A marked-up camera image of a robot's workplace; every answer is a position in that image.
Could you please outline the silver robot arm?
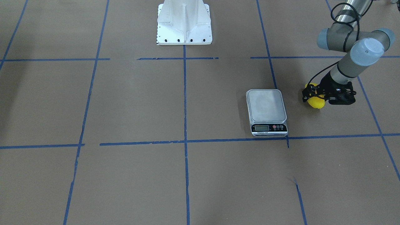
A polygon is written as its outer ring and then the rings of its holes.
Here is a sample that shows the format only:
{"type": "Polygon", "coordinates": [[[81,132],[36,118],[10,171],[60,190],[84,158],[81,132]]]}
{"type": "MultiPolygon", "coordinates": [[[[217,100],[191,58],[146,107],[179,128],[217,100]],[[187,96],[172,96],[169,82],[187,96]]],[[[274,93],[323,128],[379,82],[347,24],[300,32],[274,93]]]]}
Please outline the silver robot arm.
{"type": "Polygon", "coordinates": [[[369,66],[375,64],[394,44],[395,34],[388,28],[371,32],[360,30],[360,20],[367,13],[373,1],[346,0],[339,3],[337,14],[333,7],[330,16],[333,24],[320,32],[317,38],[318,47],[345,53],[336,63],[327,67],[329,72],[319,84],[310,80],[302,91],[302,101],[312,105],[312,101],[333,105],[350,105],[355,103],[356,91],[352,81],[369,66]]]}

